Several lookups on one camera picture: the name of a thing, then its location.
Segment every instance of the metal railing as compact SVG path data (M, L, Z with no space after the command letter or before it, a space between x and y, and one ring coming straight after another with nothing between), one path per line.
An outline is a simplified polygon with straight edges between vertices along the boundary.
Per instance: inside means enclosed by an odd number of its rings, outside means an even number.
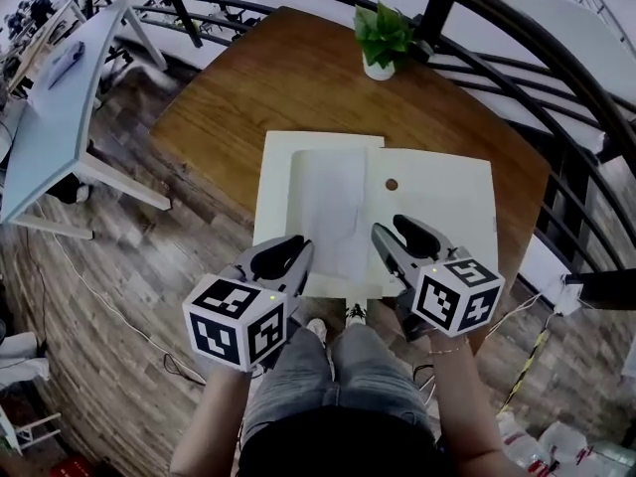
M250 25L231 20L223 20L211 16L189 13L184 4L188 0L169 0L173 9L150 6L137 6L137 10L148 13L168 14L177 17L181 26L162 23L143 18L148 25L176 30L190 36L196 47L202 41L212 41L228 46L231 41L239 39L246 33ZM216 3L235 8L246 9L263 16L274 9L254 2L241 0L195 0ZM347 5L359 5L376 10L377 4L369 0L332 0ZM471 52L454 41L444 37L441 32L454 5L461 5L508 34L528 49L545 67L521 63L512 59ZM92 5L87 6L92 12ZM211 33L203 33L195 26L195 21L212 23L237 32L231 40ZM549 248L568 266L571 272L581 272L585 263L592 272L607 269L601 266L590 253L585 240L588 231L596 236L600 246L613 263L616 270L624 270L626 263L621 252L612 243L611 238L603 231L595 220L587 200L589 185L596 187L616 216L621 228L631 243L630 251L636 252L636 228L616 194L598 169L598 160L589 151L582 148L576 140L551 115L552 112L574 118L606 133L612 157L622 157L631 174L636 177L636 136L634 128L619 111L617 104L626 111L636 114L636 106L615 95L607 93L594 76L569 52L553 35L527 15L515 10L502 0L429 0L422 15L411 20L416 36L426 40L436 52L454 57L464 65L454 66L430 62L422 50L416 50L415 56L429 63L433 69L485 78L491 84L483 84L453 79L460 86L490 91L518 101L547 130L526 129L517 124L517 128L537 150L550 162L553 172L546 192L545 202L539 217L536 234ZM508 76L497 66L510 66L523 69L528 73L541 74L562 81L570 90L565 90L539 83L531 79ZM537 99L524 88L561 97L568 102L575 102L590 114L580 114L568 107L554 102Z

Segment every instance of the green plant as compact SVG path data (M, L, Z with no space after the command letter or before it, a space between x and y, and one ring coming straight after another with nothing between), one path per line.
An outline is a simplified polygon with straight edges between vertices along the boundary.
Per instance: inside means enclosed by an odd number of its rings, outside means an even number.
M362 47L367 64L385 68L391 62L398 65L414 43L413 29L399 11L378 2L378 12L356 6L356 39Z

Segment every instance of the potted plant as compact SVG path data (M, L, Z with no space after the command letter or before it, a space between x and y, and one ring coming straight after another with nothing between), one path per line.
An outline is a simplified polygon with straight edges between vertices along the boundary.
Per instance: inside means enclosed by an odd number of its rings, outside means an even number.
M413 29L399 11L378 2L378 12L356 6L356 39L362 47L362 61L369 78L388 80L406 58L414 43ZM428 45L421 45L430 51Z

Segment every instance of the white paper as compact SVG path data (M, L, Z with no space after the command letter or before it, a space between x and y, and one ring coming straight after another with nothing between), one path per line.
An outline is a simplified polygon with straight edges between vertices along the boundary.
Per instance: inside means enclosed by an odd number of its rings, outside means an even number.
M312 272L364 282L371 244L362 220L366 150L296 152L291 170L286 233L314 242Z

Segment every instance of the jeans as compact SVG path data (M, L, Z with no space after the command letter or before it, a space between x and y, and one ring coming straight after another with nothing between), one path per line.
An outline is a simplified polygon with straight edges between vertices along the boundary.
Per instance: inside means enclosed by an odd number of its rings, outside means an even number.
M243 443L272 422L330 405L386 413L430 432L421 393L373 329L346 329L332 359L335 380L318 337L299 329L247 409Z

